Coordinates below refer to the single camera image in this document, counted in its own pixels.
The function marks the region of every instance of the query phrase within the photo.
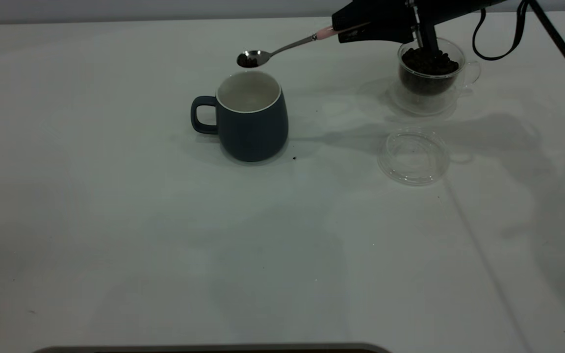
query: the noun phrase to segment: black strap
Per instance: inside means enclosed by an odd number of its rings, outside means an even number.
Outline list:
[[[518,45],[520,45],[520,40],[522,40],[522,34],[524,33],[524,24],[527,20],[527,5],[528,5],[528,0],[522,0],[520,2],[520,5],[518,5],[518,11],[516,12],[518,15],[518,19],[516,20],[516,34],[514,36],[514,44],[512,45],[512,48],[509,49],[507,53],[501,56],[493,56],[493,57],[484,56],[477,50],[477,43],[476,43],[477,33],[481,25],[485,21],[485,15],[487,13],[485,9],[481,9],[481,20],[477,25],[477,29],[475,29],[475,33],[472,35],[472,48],[474,49],[475,54],[477,54],[481,59],[494,61],[504,58],[505,56],[509,55],[514,49],[516,49]]]

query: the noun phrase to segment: glass cup handle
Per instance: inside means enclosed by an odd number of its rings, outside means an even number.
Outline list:
[[[481,76],[481,64],[479,62],[469,62],[464,68],[465,81],[464,89],[469,89]]]

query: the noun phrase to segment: blue mug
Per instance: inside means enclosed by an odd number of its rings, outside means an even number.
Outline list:
[[[200,123],[200,105],[215,107],[217,125]],[[222,82],[214,97],[195,98],[191,125],[201,134],[218,135],[234,158],[248,162],[271,158],[283,148],[289,134],[283,89],[264,72],[234,74]]]

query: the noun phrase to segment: coffee beans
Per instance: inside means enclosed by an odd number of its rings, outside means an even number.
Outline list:
[[[240,67],[245,67],[245,68],[258,67],[258,60],[256,60],[255,58],[248,58],[245,55],[240,55],[237,58],[237,63]]]
[[[442,53],[441,50],[438,56],[432,56],[430,52],[421,48],[409,49],[402,55],[402,62],[408,69],[430,76],[449,75],[459,69],[459,64],[450,60],[448,54]],[[435,96],[448,90],[457,76],[428,78],[418,76],[404,67],[400,67],[399,78],[411,92],[421,96]]]

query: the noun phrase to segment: black cable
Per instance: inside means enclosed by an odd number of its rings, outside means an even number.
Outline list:
[[[527,0],[522,0],[520,2],[520,5],[518,5],[518,11],[516,12],[517,15],[518,15],[518,18],[516,20],[516,33],[514,35],[514,44],[512,45],[512,48],[509,49],[509,51],[507,53],[505,53],[501,56],[493,56],[493,57],[484,56],[483,54],[479,53],[479,51],[477,50],[477,33],[478,33],[478,30],[481,28],[481,25],[485,21],[486,13],[487,12],[485,11],[485,9],[481,9],[481,20],[479,21],[479,24],[477,25],[477,28],[475,29],[475,33],[472,35],[472,49],[474,49],[475,54],[477,54],[481,59],[488,60],[488,61],[500,60],[500,59],[504,58],[505,56],[509,55],[514,49],[516,49],[518,47],[518,45],[520,44],[520,40],[522,40],[522,34],[524,33],[524,24],[527,20]]]
[[[514,49],[516,49],[516,47],[518,47],[518,45],[520,44],[520,40],[522,40],[522,34],[524,33],[524,25],[526,22],[526,18],[527,18],[527,6],[531,6],[531,8],[533,9],[533,12],[536,14],[536,16],[538,17],[538,19],[540,20],[540,22],[542,23],[542,26],[544,27],[544,29],[546,29],[547,33],[549,33],[549,36],[551,36],[551,39],[553,40],[553,42],[555,43],[555,45],[557,45],[559,51],[562,53],[562,55],[565,58],[565,42],[563,40],[563,38],[561,38],[561,36],[559,35],[559,32],[557,32],[557,30],[555,29],[555,27],[553,26],[553,24],[551,23],[551,21],[549,20],[549,18],[547,17],[547,15],[544,13],[544,10],[542,9],[542,7],[540,7],[540,4],[538,4],[538,2],[536,0],[522,0],[520,2],[520,5],[518,5],[518,10],[517,10],[517,21],[516,21],[516,32],[515,32],[515,36],[514,36],[514,44],[512,45],[511,49],[509,49],[509,51],[501,56],[494,56],[494,57],[488,57],[488,56],[484,56],[482,55],[478,50],[477,50],[477,33],[478,30],[480,29],[481,25],[483,24],[483,22],[485,21],[485,15],[486,15],[486,11],[485,9],[481,9],[481,20],[479,21],[477,28],[475,29],[475,33],[472,36],[472,48],[474,49],[474,52],[482,59],[484,60],[499,60],[504,58],[505,56],[509,55],[509,53],[511,53]]]

